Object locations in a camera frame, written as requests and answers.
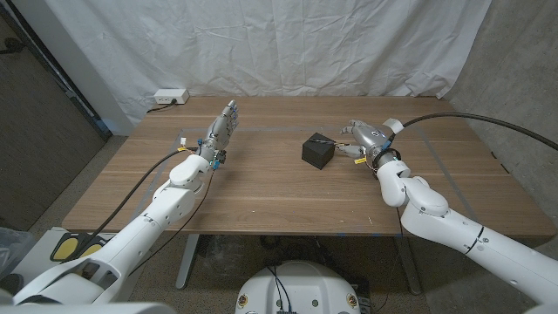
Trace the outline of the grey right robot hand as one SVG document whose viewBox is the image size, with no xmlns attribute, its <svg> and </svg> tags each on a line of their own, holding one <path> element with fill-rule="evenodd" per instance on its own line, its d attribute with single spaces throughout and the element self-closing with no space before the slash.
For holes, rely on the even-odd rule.
<svg viewBox="0 0 558 314">
<path fill-rule="evenodd" d="M 341 134 L 352 135 L 357 144 L 339 144 L 337 149 L 351 158 L 366 158 L 369 162 L 380 154 L 387 142 L 386 135 L 379 128 L 356 119 L 352 119 L 350 124 L 342 129 Z"/>
</svg>

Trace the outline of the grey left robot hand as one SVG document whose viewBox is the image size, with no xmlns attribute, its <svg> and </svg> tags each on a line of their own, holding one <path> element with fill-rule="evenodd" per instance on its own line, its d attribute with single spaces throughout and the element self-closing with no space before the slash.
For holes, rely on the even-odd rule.
<svg viewBox="0 0 558 314">
<path fill-rule="evenodd" d="M 208 127 L 206 137 L 202 140 L 197 154 L 208 161 L 223 161 L 232 133 L 238 125 L 238 106 L 232 99 Z"/>
</svg>

